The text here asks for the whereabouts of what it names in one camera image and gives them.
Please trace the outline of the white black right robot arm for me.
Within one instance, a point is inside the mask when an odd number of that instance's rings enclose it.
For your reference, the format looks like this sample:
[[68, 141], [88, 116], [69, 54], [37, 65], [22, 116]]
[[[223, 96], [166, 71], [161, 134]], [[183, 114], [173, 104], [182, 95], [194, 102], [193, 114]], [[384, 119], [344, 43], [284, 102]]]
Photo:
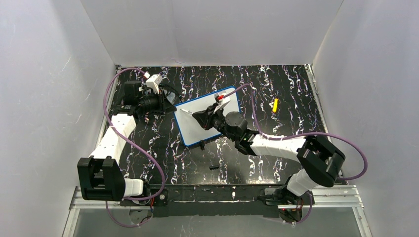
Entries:
[[194, 112], [192, 117], [204, 130], [214, 128], [233, 141], [235, 148], [244, 155], [274, 156], [298, 161], [302, 169], [272, 194], [275, 200], [300, 197], [316, 186], [332, 187], [345, 161], [343, 152], [322, 134], [292, 139], [262, 135], [248, 128], [248, 122], [241, 113], [229, 112], [223, 115], [222, 110], [215, 111], [212, 107]]

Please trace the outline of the white marker pen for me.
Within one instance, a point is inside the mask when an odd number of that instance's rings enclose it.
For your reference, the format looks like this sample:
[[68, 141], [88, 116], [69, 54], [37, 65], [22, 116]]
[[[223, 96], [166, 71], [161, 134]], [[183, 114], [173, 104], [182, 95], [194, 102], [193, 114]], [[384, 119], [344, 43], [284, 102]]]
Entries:
[[193, 114], [193, 112], [190, 111], [190, 110], [186, 110], [186, 109], [180, 109], [180, 110], [183, 111], [183, 112], [185, 112], [185, 113], [187, 113], [187, 114], [190, 114], [190, 115]]

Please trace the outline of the blue framed whiteboard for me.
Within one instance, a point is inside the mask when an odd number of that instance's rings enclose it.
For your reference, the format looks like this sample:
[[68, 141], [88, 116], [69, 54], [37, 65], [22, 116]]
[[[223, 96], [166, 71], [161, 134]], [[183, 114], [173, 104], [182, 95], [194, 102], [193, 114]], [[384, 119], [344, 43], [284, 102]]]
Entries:
[[220, 121], [229, 112], [240, 112], [240, 100], [237, 92], [219, 103], [217, 98], [234, 90], [234, 86], [226, 87], [175, 105], [175, 122], [184, 146], [191, 147], [222, 135], [214, 128], [214, 122]]

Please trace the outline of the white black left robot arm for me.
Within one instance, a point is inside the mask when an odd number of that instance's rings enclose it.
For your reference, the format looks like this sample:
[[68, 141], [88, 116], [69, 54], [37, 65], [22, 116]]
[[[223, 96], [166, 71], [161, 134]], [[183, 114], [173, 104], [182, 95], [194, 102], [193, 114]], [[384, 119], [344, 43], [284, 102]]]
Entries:
[[125, 178], [121, 172], [122, 151], [141, 117], [175, 112], [174, 102], [179, 98], [179, 93], [168, 84], [150, 81], [124, 83], [124, 95], [110, 118], [112, 125], [89, 157], [78, 161], [83, 199], [121, 201], [143, 196], [144, 181]]

